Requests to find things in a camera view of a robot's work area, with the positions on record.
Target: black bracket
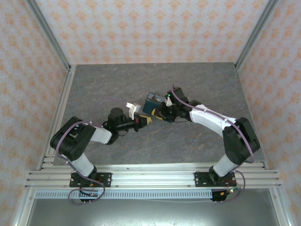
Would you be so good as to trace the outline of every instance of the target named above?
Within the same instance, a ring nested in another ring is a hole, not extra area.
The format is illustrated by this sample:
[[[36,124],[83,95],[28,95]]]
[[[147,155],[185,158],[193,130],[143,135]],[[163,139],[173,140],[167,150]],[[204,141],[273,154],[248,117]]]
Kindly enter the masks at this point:
[[[236,186],[235,174],[233,172],[228,173],[221,180],[213,182],[209,178],[209,172],[199,172],[199,171],[197,171],[197,172],[194,173],[194,182],[196,184],[196,187],[227,187],[228,185],[230,187],[235,187]]]
[[[111,187],[112,173],[96,173],[96,181],[102,183],[105,187]],[[71,173],[70,187],[101,187],[99,184],[93,184],[91,181],[82,178],[78,173]]]

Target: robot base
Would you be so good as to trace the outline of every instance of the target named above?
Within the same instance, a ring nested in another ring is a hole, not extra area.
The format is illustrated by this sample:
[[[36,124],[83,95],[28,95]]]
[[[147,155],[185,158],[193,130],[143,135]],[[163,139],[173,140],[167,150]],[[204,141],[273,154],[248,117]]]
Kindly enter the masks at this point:
[[[111,187],[112,173],[96,173],[95,180],[102,183],[105,187]],[[82,178],[77,173],[71,173],[69,187],[101,187],[99,184],[90,185],[91,182]]]
[[[196,187],[235,187],[236,179],[234,173],[228,173],[223,179],[217,181],[215,184],[209,178],[209,172],[195,172],[194,173],[194,182]]]

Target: patterned wallpaper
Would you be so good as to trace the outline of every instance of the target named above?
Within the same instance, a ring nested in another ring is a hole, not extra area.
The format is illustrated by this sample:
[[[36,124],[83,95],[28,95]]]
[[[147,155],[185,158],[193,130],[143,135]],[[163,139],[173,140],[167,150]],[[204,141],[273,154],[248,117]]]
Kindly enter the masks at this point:
[[[268,0],[37,0],[71,64],[236,62]]]
[[[240,72],[268,164],[301,222],[301,4],[282,0]]]
[[[0,225],[36,169],[65,70],[24,0],[0,2]]]

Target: gray marble table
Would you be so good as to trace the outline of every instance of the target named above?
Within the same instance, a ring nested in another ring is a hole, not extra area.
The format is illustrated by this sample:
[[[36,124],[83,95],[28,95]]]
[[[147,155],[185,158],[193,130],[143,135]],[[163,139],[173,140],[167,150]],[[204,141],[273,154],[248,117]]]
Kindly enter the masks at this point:
[[[221,114],[251,120],[233,63],[78,65],[63,123],[72,116],[91,120],[95,103],[105,97],[144,105],[149,92],[165,95],[171,84],[182,88],[189,100],[197,100]],[[110,110],[127,108],[104,101],[95,108],[93,122],[107,120]],[[130,130],[112,145],[90,142],[85,153],[93,164],[146,164],[218,161],[223,140],[213,131],[192,122],[168,123],[153,119],[135,132]],[[263,153],[255,153],[264,160]],[[55,159],[55,165],[64,165]]]

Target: wall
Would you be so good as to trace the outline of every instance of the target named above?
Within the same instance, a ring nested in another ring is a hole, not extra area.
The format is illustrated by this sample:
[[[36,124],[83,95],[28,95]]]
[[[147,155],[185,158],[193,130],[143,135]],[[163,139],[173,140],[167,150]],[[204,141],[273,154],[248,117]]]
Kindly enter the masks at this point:
[[[280,169],[301,222],[301,5],[282,0],[240,78],[268,164]]]
[[[268,0],[37,0],[71,64],[236,62]]]
[[[24,0],[0,2],[0,25],[0,224],[10,226],[66,72]]]

